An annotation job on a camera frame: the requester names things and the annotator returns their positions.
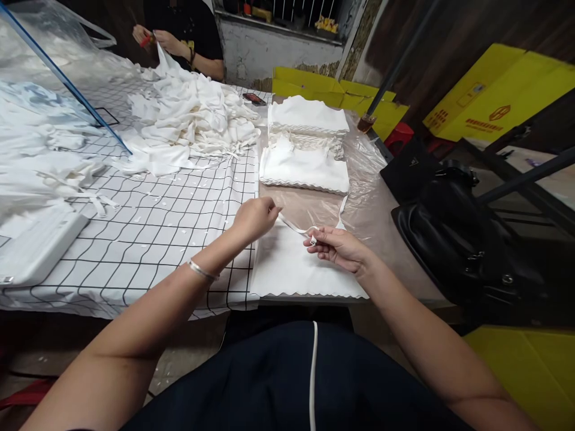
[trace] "black and white grid tablecloth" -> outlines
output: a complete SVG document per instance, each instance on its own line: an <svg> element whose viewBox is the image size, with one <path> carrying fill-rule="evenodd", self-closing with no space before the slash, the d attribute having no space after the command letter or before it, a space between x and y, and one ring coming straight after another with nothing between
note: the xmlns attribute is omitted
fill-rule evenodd
<svg viewBox="0 0 575 431"><path fill-rule="evenodd" d="M136 121L127 96L151 89L150 83L134 80L82 92L94 107L117 118L120 124L113 129L122 131ZM255 93L271 103L270 93ZM89 138L81 152L104 163L129 155L108 136ZM255 197L257 172L254 147L211 169L182 169L162 178L142 174L136 179L107 166L87 191L99 191L121 206L106 207L108 215L100 218L87 199L73 200L71 205L90 223L40 285L1 289L0 308L114 318L232 225L240 205ZM248 292L254 257L253 246L242 251L210 287L192 319L256 307L257 298Z"/></svg>

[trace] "dark skirt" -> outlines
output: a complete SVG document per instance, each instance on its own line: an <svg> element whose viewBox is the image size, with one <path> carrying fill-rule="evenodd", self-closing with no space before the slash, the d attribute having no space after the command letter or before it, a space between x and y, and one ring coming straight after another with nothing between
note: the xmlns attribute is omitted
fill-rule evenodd
<svg viewBox="0 0 575 431"><path fill-rule="evenodd" d="M222 349L123 430L308 430L314 327L298 321ZM315 422L323 430L469 430L367 340L318 324Z"/></svg>

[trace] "bangle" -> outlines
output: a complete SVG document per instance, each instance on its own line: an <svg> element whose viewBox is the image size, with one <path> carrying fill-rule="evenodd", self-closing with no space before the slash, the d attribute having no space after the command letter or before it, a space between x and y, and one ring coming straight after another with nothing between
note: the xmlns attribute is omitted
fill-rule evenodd
<svg viewBox="0 0 575 431"><path fill-rule="evenodd" d="M218 278L220 278L219 275L211 275L208 272L205 272L192 259L190 259L190 261L187 264L190 266L190 269L192 271L194 271L198 275L201 275L202 277L204 277L206 280L208 280L211 283L213 283Z"/></svg>

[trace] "floor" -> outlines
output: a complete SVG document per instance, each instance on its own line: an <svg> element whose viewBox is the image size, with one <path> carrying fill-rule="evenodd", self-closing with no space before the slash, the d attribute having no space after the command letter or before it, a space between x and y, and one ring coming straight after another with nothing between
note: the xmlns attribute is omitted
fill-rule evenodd
<svg viewBox="0 0 575 431"><path fill-rule="evenodd" d="M371 304L350 307L353 327L414 374L381 316ZM181 376L217 353L225 330L227 314L189 321L172 337L158 362L150 391L159 394ZM0 345L16 352L8 367L29 374L59 375L94 338L108 320L60 313L0 311ZM23 389L32 379L3 375L0 399ZM32 408L0 411L0 429L19 429Z"/></svg>

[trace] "clear plastic sheet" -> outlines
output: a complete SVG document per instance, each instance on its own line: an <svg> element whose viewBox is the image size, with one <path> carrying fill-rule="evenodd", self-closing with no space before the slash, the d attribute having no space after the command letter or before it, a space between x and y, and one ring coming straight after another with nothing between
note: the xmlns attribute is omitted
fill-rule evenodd
<svg viewBox="0 0 575 431"><path fill-rule="evenodd" d="M115 79L139 76L138 68L130 60L98 49L98 46L115 44L116 41L110 39L111 35L56 1L25 1L10 5L9 9L76 86L96 88ZM80 22L107 39L92 39ZM49 89L59 89L62 86L58 78L3 19L0 19L0 79L10 82L32 81Z"/></svg>
<svg viewBox="0 0 575 431"><path fill-rule="evenodd" d="M274 97L281 103L283 98ZM446 306L449 302L439 292L405 245L391 217L398 206L379 172L386 162L366 135L356 125L357 114L346 111L350 132L344 143L350 193L341 219L346 229L377 253L420 301L430 306ZM267 145L264 130L258 151ZM271 196L282 214L300 229L310 226L335 226L342 196L315 190L259 185L260 196Z"/></svg>

